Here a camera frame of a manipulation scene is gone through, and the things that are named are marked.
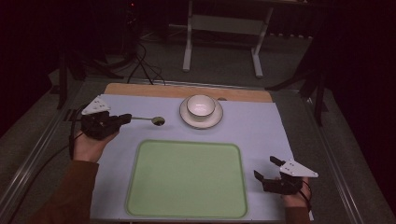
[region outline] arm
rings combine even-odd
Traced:
[[[304,177],[303,181],[308,183],[308,178]],[[302,193],[308,199],[311,198],[311,192],[306,184],[303,184]],[[287,224],[311,223],[306,201],[300,193],[294,195],[282,195],[282,200],[283,204],[285,205],[285,217]]]
[[[64,179],[49,200],[28,223],[89,223],[92,192],[103,150],[117,133],[102,141],[82,134],[75,142],[75,155]]]

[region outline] bowl on saucer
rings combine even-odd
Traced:
[[[180,116],[196,129],[206,129],[218,124],[223,115],[221,104],[206,95],[187,97],[180,105]]]

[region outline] brown sleeve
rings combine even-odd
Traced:
[[[285,208],[285,217],[287,224],[311,223],[306,207],[287,207]]]
[[[71,161],[59,188],[28,223],[90,223],[93,187],[99,164]]]

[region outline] table leg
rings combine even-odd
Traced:
[[[192,51],[192,43],[191,43],[192,25],[191,25],[191,18],[192,18],[192,0],[189,1],[189,17],[187,19],[187,44],[186,44],[186,50],[184,52],[184,62],[183,62],[183,71],[184,72],[189,72],[190,71],[190,64],[191,64],[191,51]]]
[[[262,41],[265,38],[265,34],[267,32],[268,24],[270,22],[273,11],[273,7],[268,8],[267,15],[265,16],[265,21],[262,23],[262,30],[260,31],[259,35],[259,42],[257,43],[255,48],[251,49],[251,57],[253,60],[254,71],[256,73],[256,77],[258,78],[262,78],[262,65],[260,63],[259,52],[260,48],[262,47]]]

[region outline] white saucer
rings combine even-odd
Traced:
[[[213,99],[213,101],[216,104],[215,111],[213,111],[213,113],[211,115],[209,115],[206,120],[197,121],[194,119],[194,117],[189,112],[189,109],[187,108],[187,101],[189,99],[190,99],[190,97],[188,97],[181,103],[180,116],[183,118],[184,121],[186,121],[186,123],[190,124],[190,126],[197,128],[197,129],[207,129],[207,128],[211,128],[211,127],[215,126],[216,124],[218,124],[221,121],[223,111],[222,111],[221,104],[217,100]]]

